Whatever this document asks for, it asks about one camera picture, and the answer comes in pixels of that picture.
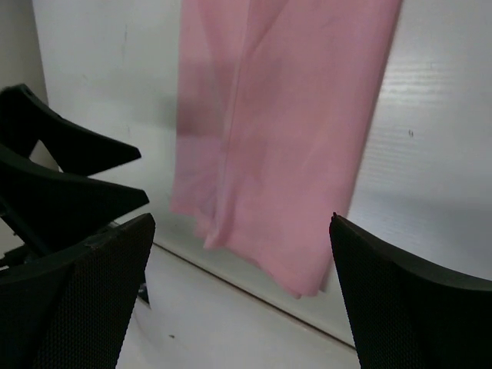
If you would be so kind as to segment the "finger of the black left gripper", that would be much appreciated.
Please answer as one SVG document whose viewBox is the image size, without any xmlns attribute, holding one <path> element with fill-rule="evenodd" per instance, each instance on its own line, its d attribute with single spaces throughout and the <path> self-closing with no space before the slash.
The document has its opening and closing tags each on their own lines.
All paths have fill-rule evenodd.
<svg viewBox="0 0 492 369">
<path fill-rule="evenodd" d="M 51 110 L 25 84 L 1 90 L 1 144 L 29 158 L 42 142 L 68 173 L 100 173 L 141 157 L 124 142 L 76 125 Z"/>
<path fill-rule="evenodd" d="M 71 247 L 148 202 L 141 189 L 53 171 L 1 146 L 1 218 L 40 255 Z"/>
</svg>

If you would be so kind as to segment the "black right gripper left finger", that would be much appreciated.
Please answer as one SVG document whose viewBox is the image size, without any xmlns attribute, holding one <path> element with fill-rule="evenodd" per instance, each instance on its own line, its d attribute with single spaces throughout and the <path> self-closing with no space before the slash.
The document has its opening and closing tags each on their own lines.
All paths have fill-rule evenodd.
<svg viewBox="0 0 492 369">
<path fill-rule="evenodd" d="M 42 258 L 6 252 L 1 366 L 116 367 L 154 236 L 142 214 Z"/>
</svg>

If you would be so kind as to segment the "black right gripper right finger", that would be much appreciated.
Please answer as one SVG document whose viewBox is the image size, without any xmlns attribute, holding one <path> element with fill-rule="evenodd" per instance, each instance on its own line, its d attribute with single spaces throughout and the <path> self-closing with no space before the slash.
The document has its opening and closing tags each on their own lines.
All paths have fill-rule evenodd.
<svg viewBox="0 0 492 369">
<path fill-rule="evenodd" d="M 338 214 L 331 247 L 362 368 L 489 368 L 491 282 L 382 241 Z"/>
</svg>

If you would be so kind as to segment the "pink t-shirt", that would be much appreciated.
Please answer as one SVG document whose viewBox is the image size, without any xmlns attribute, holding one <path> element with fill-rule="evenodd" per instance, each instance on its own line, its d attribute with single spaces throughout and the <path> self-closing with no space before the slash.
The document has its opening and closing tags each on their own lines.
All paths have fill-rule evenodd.
<svg viewBox="0 0 492 369">
<path fill-rule="evenodd" d="M 184 1 L 171 210 L 296 298 L 323 288 L 401 4 Z"/>
</svg>

